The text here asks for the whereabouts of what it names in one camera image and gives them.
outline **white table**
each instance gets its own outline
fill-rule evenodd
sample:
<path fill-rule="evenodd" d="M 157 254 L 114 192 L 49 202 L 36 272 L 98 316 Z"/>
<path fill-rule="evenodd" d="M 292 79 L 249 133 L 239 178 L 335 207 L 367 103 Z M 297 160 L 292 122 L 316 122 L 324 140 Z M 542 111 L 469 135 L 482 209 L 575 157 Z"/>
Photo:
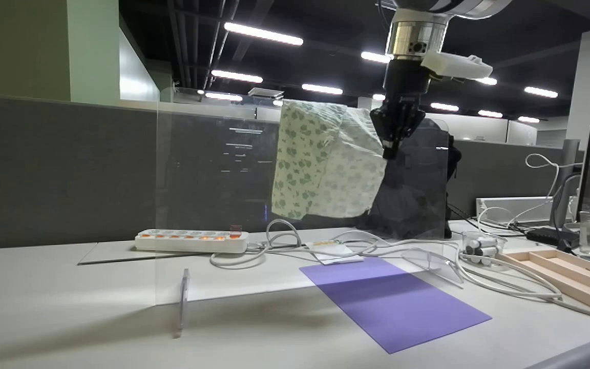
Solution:
<path fill-rule="evenodd" d="M 328 240 L 347 230 L 305 232 Z M 474 285 L 428 282 L 489 313 L 465 332 L 386 355 L 299 266 L 218 271 L 208 258 L 76 266 L 125 257 L 131 242 L 0 251 L 0 369 L 39 366 L 527 366 L 590 340 L 590 317 Z M 538 249 L 511 240 L 509 251 Z M 188 329 L 172 338 L 183 269 Z"/>

